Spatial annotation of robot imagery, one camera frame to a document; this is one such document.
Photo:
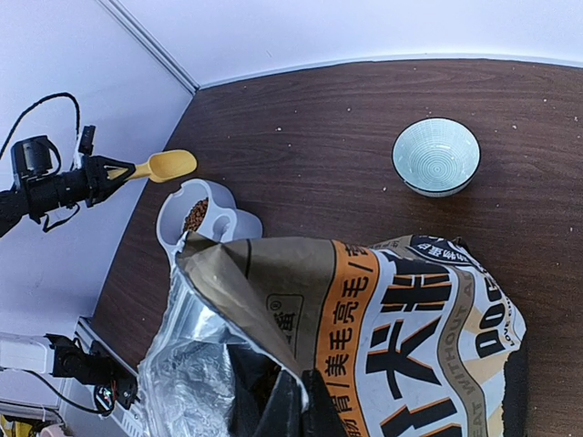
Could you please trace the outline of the yellow plastic scoop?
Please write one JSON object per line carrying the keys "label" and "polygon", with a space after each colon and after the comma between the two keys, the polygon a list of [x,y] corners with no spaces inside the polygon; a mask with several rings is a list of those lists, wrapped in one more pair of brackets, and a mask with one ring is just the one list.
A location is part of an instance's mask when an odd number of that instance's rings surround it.
{"label": "yellow plastic scoop", "polygon": [[197,159],[188,150],[169,150],[151,155],[147,162],[135,165],[132,172],[124,168],[109,169],[107,171],[107,179],[133,180],[148,178],[154,183],[164,183],[192,173],[197,166]]}

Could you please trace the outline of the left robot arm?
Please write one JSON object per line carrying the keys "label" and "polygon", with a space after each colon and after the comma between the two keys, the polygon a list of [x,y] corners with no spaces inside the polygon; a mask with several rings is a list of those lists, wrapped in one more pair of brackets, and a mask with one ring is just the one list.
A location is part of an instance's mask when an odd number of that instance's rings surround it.
{"label": "left robot arm", "polygon": [[92,154],[95,130],[94,126],[83,129],[78,147],[81,164],[67,172],[53,167],[52,159],[60,161],[61,157],[47,136],[27,138],[11,147],[14,183],[1,193],[2,235],[24,216],[48,232],[67,223],[61,219],[51,224],[48,212],[68,208],[78,213],[81,203],[92,208],[108,199],[135,174],[136,166],[132,163]]}

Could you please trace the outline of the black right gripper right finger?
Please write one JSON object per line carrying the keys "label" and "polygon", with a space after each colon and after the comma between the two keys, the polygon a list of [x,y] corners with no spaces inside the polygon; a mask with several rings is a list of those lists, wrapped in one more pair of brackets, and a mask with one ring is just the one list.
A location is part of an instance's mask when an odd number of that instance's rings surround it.
{"label": "black right gripper right finger", "polygon": [[346,432],[322,375],[317,370],[304,371],[302,382],[309,397],[308,408],[302,414],[302,435],[345,437]]}

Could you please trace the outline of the dog food bag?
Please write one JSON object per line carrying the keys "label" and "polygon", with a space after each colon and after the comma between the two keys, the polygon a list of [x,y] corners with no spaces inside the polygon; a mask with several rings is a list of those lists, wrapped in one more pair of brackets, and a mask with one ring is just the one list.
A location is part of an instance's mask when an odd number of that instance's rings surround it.
{"label": "dog food bag", "polygon": [[346,436],[524,436],[527,325],[464,245],[183,234],[138,367],[149,436],[254,436],[280,371]]}

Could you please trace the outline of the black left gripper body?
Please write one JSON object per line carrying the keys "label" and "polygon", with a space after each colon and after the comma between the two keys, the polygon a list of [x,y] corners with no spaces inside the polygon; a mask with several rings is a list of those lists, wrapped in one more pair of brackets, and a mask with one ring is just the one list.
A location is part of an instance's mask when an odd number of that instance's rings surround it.
{"label": "black left gripper body", "polygon": [[88,194],[85,198],[85,203],[88,208],[94,207],[98,203],[93,202],[94,189],[97,187],[97,179],[99,176],[104,176],[105,171],[97,167],[95,156],[82,156],[81,164],[87,179]]}

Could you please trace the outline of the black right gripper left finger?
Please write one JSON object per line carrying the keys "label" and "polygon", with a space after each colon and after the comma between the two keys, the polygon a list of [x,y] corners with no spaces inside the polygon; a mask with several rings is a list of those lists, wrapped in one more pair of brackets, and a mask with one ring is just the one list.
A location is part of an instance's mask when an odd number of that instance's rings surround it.
{"label": "black right gripper left finger", "polygon": [[255,437],[300,437],[302,390],[287,371],[280,371],[254,432]]}

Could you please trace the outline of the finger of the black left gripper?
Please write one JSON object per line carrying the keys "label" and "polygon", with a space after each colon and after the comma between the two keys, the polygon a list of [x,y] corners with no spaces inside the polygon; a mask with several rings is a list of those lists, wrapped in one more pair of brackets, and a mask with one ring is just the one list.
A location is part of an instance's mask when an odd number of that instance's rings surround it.
{"label": "finger of the black left gripper", "polygon": [[120,174],[111,177],[107,172],[97,179],[97,187],[94,189],[93,202],[100,203],[113,195],[128,180],[129,174]]}
{"label": "finger of the black left gripper", "polygon": [[134,164],[113,158],[95,156],[94,161],[99,169],[105,171],[107,176],[131,176],[136,171]]}

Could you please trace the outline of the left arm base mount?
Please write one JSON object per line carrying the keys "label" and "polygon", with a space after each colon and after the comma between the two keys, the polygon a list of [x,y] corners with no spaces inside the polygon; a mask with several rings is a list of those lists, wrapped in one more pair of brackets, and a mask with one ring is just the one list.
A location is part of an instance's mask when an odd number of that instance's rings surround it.
{"label": "left arm base mount", "polygon": [[[84,386],[107,385],[114,378],[114,370],[110,361],[86,354],[77,340],[56,335],[46,334],[49,349],[53,352],[53,358],[49,360],[49,375],[61,379],[73,379]],[[97,415],[106,415],[105,412],[94,408],[76,405],[81,411]]]}

